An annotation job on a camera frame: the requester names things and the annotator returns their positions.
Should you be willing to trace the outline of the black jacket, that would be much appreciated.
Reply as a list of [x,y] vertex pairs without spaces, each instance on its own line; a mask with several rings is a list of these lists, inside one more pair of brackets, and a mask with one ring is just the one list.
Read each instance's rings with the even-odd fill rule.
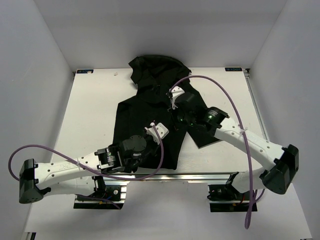
[[177,115],[169,110],[168,90],[191,73],[181,61],[170,56],[143,55],[131,60],[129,66],[132,68],[130,78],[137,85],[137,93],[117,105],[113,143],[142,135],[144,127],[152,121],[162,123],[169,133],[163,140],[161,167],[176,170],[186,134],[191,136],[198,148],[218,141],[209,133],[201,133],[193,126],[180,123]]

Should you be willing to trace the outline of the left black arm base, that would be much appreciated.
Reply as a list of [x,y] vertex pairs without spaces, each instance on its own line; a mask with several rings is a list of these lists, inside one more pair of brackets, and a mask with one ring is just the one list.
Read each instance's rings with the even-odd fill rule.
[[127,185],[124,183],[102,183],[99,188],[94,188],[94,192],[86,197],[76,196],[73,208],[85,210],[121,210],[123,208],[126,194]]

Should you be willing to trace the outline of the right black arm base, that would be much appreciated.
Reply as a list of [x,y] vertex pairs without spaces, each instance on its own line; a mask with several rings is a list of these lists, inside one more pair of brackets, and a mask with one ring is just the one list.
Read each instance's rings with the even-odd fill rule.
[[249,191],[239,193],[225,184],[209,184],[207,199],[211,213],[244,213],[249,210]]

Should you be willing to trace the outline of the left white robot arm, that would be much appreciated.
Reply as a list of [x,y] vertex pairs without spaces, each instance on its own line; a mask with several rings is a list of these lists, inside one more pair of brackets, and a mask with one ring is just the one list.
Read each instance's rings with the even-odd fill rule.
[[161,136],[133,135],[130,138],[84,157],[72,159],[62,153],[63,161],[37,163],[27,159],[19,172],[19,203],[38,202],[48,194],[70,193],[80,185],[80,180],[89,176],[114,179],[114,173],[135,172],[149,155],[163,149]]

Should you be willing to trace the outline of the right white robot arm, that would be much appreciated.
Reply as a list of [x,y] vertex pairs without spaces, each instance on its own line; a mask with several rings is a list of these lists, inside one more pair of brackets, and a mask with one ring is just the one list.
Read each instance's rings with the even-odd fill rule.
[[244,153],[249,152],[261,168],[252,172],[235,172],[226,185],[226,195],[236,200],[250,188],[268,189],[283,195],[287,192],[299,170],[299,150],[290,144],[287,147],[263,139],[249,130],[242,130],[239,123],[217,107],[205,107],[200,97],[174,89],[171,105],[178,121],[196,129],[201,134],[227,142]]

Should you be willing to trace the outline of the right blue table sticker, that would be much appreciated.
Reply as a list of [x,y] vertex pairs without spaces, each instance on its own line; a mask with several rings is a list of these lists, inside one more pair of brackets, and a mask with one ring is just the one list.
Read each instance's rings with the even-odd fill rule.
[[226,72],[242,72],[243,69],[241,67],[225,67]]

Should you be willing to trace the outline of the blue table sticker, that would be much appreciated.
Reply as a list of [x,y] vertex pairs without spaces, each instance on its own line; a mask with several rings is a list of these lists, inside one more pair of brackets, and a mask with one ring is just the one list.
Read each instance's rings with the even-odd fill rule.
[[78,69],[76,74],[92,74],[93,72],[93,69]]
[[243,69],[241,67],[225,67],[226,72],[242,72]]

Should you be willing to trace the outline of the left blue table sticker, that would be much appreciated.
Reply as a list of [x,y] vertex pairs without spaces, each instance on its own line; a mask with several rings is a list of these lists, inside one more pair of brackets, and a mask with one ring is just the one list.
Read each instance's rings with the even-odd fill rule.
[[92,74],[93,72],[93,69],[78,69],[76,74]]

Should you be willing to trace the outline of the aluminium table frame rail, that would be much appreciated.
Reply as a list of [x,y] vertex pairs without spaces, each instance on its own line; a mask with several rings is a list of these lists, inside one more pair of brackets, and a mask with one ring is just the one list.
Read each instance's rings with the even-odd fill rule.
[[[157,173],[153,176],[144,178],[143,181],[158,181],[158,182],[168,182],[168,181],[185,181],[189,183],[208,183],[209,185],[218,184],[222,185],[225,184],[230,177],[230,173],[227,174],[217,174],[217,173],[204,173],[204,174],[193,174],[193,173],[168,173],[162,174]],[[147,174],[113,174],[112,177],[105,177],[103,176],[102,179],[107,182],[111,181],[122,181],[122,182],[129,182],[129,181],[137,181],[138,178],[146,177]]]

